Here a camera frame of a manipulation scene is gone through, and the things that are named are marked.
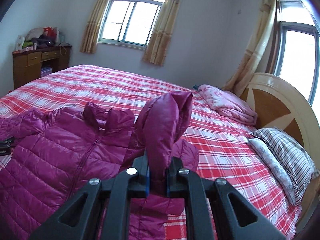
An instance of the wooden desk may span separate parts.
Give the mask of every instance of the wooden desk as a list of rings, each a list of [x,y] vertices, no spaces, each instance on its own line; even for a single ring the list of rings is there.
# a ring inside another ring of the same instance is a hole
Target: wooden desk
[[[46,63],[52,67],[52,73],[69,67],[71,46],[36,49],[13,54],[13,83],[17,89],[40,78],[41,67]]]

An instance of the green object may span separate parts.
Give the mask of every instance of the green object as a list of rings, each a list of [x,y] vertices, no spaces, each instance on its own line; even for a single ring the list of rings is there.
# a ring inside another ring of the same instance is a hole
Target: green object
[[[31,46],[33,46],[33,42],[27,42],[27,41],[25,41],[24,43],[23,43],[23,45],[22,45],[22,48],[24,49],[24,48],[26,48],[26,47],[31,47]]]

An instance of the silver screw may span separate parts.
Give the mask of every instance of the silver screw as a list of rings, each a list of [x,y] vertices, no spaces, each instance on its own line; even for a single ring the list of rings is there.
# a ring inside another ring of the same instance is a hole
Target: silver screw
[[[98,185],[100,183],[100,179],[94,178],[89,180],[90,185]]]
[[[179,173],[180,173],[180,174],[183,174],[183,175],[187,175],[187,174],[190,173],[190,170],[188,170],[187,168],[181,168],[181,169],[179,170]]]
[[[134,175],[134,174],[136,174],[138,171],[137,171],[137,169],[136,168],[128,168],[127,169],[127,174],[129,174],[129,175]]]
[[[226,185],[227,184],[227,181],[225,179],[222,179],[222,178],[217,179],[216,182],[219,185]]]

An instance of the bed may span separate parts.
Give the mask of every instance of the bed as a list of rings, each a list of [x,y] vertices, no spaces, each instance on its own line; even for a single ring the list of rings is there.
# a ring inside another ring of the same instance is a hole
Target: bed
[[[170,91],[192,91],[193,111],[183,139],[200,152],[197,173],[207,179],[226,178],[288,239],[295,234],[318,189],[311,182],[301,206],[291,206],[269,168],[254,152],[248,138],[254,127],[222,117],[209,109],[198,92],[164,81],[97,66],[80,65],[35,80],[0,99],[0,117],[10,117],[36,107],[42,111],[69,106],[84,108],[92,101],[103,108],[130,109],[139,115],[145,102]],[[256,74],[242,99],[258,113],[256,128],[274,126],[296,138],[319,168],[316,149],[320,129],[311,107],[288,83],[269,74]],[[10,156],[0,163],[0,168]],[[166,239],[186,239],[186,218],[169,216]]]

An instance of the jacket zipper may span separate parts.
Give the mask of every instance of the jacket zipper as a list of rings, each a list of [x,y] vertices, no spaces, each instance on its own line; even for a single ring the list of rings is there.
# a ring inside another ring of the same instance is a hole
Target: jacket zipper
[[[70,195],[71,195],[72,191],[74,190],[74,187],[76,186],[76,183],[78,181],[80,172],[81,172],[85,162],[87,161],[90,153],[92,152],[93,147],[97,144],[97,142],[98,142],[98,139],[95,140],[91,144],[90,148],[85,152],[84,156],[82,157],[82,160],[81,160],[79,166],[77,167],[75,174],[73,175],[73,179],[72,179],[72,182],[71,182],[71,187],[70,187],[69,192],[67,194],[66,200],[68,200],[70,198]]]

